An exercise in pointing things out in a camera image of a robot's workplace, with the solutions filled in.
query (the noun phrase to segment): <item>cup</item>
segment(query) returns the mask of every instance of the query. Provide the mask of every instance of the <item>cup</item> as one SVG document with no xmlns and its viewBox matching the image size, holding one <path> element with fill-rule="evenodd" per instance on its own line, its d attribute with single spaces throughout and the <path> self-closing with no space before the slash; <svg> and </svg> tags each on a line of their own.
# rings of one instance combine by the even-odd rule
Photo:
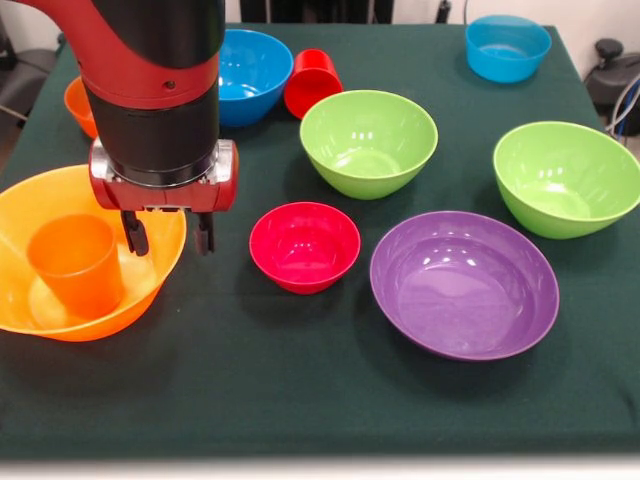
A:
<svg viewBox="0 0 640 480">
<path fill-rule="evenodd" d="M 302 118 L 320 100 L 340 92 L 342 83 L 331 57 L 312 48 L 296 56 L 293 73 L 284 90 L 284 102 L 294 116 Z"/>
<path fill-rule="evenodd" d="M 84 133 L 95 139 L 98 136 L 98 129 L 93 119 L 89 97 L 87 97 L 87 91 L 84 88 L 81 77 L 76 77 L 65 90 L 64 104 L 73 115 L 73 118 L 76 119 L 78 125 L 84 130 Z"/>
<path fill-rule="evenodd" d="M 46 223 L 31 237 L 27 259 L 72 314 L 96 319 L 122 300 L 115 232 L 96 216 L 68 215 Z"/>
</svg>

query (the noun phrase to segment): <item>dark green tablecloth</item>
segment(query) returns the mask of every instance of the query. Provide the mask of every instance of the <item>dark green tablecloth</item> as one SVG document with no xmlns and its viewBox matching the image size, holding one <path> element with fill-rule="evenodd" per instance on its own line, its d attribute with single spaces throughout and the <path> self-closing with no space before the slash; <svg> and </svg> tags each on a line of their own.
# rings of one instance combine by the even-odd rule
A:
<svg viewBox="0 0 640 480">
<path fill-rule="evenodd" d="M 460 209 L 517 226 L 491 167 L 496 141 L 535 120 L 598 126 L 557 33 L 537 75 L 498 86 L 465 63 L 456 26 L 259 26 L 290 46 L 326 49 L 347 89 L 382 89 L 424 106 L 440 131 L 426 168 L 379 201 L 343 197 L 313 170 L 282 105 L 258 125 L 223 130 L 241 152 L 233 210 L 217 217 L 218 252 L 188 244 L 147 314 L 89 344 L 0 334 L 0 456 L 635 451 L 640 449 L 638 238 L 634 212 L 570 241 L 527 234 L 560 283 L 557 323 L 535 349 L 489 363 L 432 356 L 389 326 L 368 280 L 385 231 L 425 211 Z M 2 189 L 86 161 L 65 111 L 76 75 L 65 51 Z M 362 232 L 353 270 L 320 295 L 280 290 L 247 241 L 276 205 L 342 209 Z"/>
</svg>

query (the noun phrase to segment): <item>white wall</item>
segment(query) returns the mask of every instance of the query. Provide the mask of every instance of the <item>white wall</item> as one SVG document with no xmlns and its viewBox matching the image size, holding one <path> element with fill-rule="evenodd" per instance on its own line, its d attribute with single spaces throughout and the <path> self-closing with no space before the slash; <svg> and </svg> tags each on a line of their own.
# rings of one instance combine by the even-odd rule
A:
<svg viewBox="0 0 640 480">
<path fill-rule="evenodd" d="M 240 0 L 226 0 L 225 10 L 228 22 L 240 21 Z M 26 5 L 0 0 L 0 15 L 16 51 L 57 47 L 60 29 L 44 13 Z"/>
<path fill-rule="evenodd" d="M 395 0 L 394 23 L 431 23 L 439 0 Z M 451 0 L 449 23 L 462 23 L 464 0 Z M 626 51 L 640 50 L 640 0 L 469 0 L 468 20 L 504 13 L 554 25 L 578 72 L 584 76 L 597 62 L 594 43 L 620 40 Z"/>
<path fill-rule="evenodd" d="M 462 23 L 464 0 L 451 0 L 450 23 Z M 395 0 L 394 23 L 431 23 L 439 0 Z M 585 75 L 595 64 L 596 40 L 612 36 L 627 51 L 640 50 L 640 0 L 469 0 L 469 20 L 508 13 L 558 27 L 576 68 Z M 0 0 L 0 14 L 17 51 L 56 48 L 58 27 L 37 10 Z M 240 0 L 226 0 L 227 21 L 240 20 Z"/>
</svg>

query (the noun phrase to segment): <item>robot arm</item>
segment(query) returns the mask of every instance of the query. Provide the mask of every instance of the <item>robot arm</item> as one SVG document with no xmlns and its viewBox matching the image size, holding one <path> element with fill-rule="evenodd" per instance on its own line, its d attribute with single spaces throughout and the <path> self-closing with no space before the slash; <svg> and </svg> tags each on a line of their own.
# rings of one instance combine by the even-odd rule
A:
<svg viewBox="0 0 640 480">
<path fill-rule="evenodd" d="M 78 61 L 99 138 L 91 184 L 122 211 L 129 247 L 146 254 L 140 210 L 199 215 L 201 253 L 213 250 L 211 213 L 228 210 L 237 151 L 219 140 L 222 0 L 17 0 L 63 30 Z"/>
</svg>

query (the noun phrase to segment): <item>green bowl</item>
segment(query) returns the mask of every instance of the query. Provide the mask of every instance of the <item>green bowl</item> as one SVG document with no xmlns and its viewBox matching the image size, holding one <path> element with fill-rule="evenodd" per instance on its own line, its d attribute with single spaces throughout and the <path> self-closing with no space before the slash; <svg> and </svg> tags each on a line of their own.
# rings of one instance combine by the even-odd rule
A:
<svg viewBox="0 0 640 480">
<path fill-rule="evenodd" d="M 635 157 L 582 125 L 537 122 L 511 130 L 496 145 L 493 166 L 511 213 L 547 238 L 596 232 L 640 201 Z"/>
<path fill-rule="evenodd" d="M 314 105 L 302 119 L 300 139 L 331 186 L 349 197 L 373 200 L 418 174 L 436 149 L 438 129 L 411 100 L 355 90 Z"/>
</svg>

